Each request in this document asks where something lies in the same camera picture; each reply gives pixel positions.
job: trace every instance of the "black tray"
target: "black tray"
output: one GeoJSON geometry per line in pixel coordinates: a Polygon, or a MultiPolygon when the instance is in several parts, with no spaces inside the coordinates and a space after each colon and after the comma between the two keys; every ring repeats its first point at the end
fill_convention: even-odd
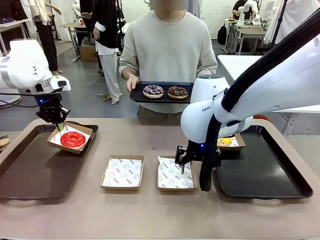
{"type": "Polygon", "coordinates": [[[313,190],[263,126],[241,132],[245,147],[223,151],[215,172],[230,197],[257,199],[309,198],[313,190]]]}
{"type": "Polygon", "coordinates": [[[71,189],[98,131],[80,154],[49,146],[54,125],[36,126],[0,165],[0,198],[16,200],[59,199],[71,189]]]}
{"type": "Polygon", "coordinates": [[[191,98],[193,82],[172,82],[172,81],[139,81],[135,89],[130,93],[130,99],[137,103],[158,103],[158,104],[189,104],[191,98]],[[158,99],[147,98],[143,94],[145,86],[158,85],[163,88],[164,94],[158,99]],[[188,97],[182,100],[172,99],[168,97],[167,91],[169,88],[178,86],[183,87],[188,91],[188,97]]]}

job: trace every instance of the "white pants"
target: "white pants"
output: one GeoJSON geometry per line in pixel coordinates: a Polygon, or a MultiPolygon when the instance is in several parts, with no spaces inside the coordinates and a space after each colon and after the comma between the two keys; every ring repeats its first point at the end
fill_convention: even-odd
{"type": "Polygon", "coordinates": [[[100,61],[104,72],[106,85],[113,102],[118,102],[120,97],[120,88],[117,80],[117,53],[110,55],[100,55],[100,61]]]}

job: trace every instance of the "beige sweater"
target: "beige sweater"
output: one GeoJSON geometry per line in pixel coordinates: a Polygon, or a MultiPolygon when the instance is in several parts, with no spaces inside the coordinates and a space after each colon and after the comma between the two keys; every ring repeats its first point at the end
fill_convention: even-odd
{"type": "Polygon", "coordinates": [[[43,25],[47,25],[49,17],[46,10],[46,5],[44,0],[28,0],[30,4],[30,11],[33,23],[35,23],[35,17],[42,20],[43,25]]]}
{"type": "MultiPolygon", "coordinates": [[[[140,81],[192,82],[214,74],[218,63],[207,25],[187,12],[166,23],[154,11],[130,23],[124,39],[119,72],[131,68],[140,81]]],[[[179,113],[186,104],[139,103],[158,113],[179,113]]]]}

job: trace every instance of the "red donut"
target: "red donut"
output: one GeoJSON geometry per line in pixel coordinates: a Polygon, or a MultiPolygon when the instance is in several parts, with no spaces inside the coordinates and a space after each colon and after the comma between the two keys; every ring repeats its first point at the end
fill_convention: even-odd
{"type": "Polygon", "coordinates": [[[86,137],[79,132],[70,131],[61,136],[60,143],[67,148],[80,149],[85,145],[86,137]]]}

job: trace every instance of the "franka logo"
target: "franka logo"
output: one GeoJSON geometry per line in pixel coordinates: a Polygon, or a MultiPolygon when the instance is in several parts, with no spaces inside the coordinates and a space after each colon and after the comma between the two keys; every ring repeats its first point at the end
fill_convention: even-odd
{"type": "Polygon", "coordinates": [[[205,107],[204,109],[202,109],[202,112],[205,112],[205,111],[207,111],[207,110],[209,110],[209,109],[211,109],[211,107],[210,107],[210,106],[207,106],[207,107],[205,107]]]}

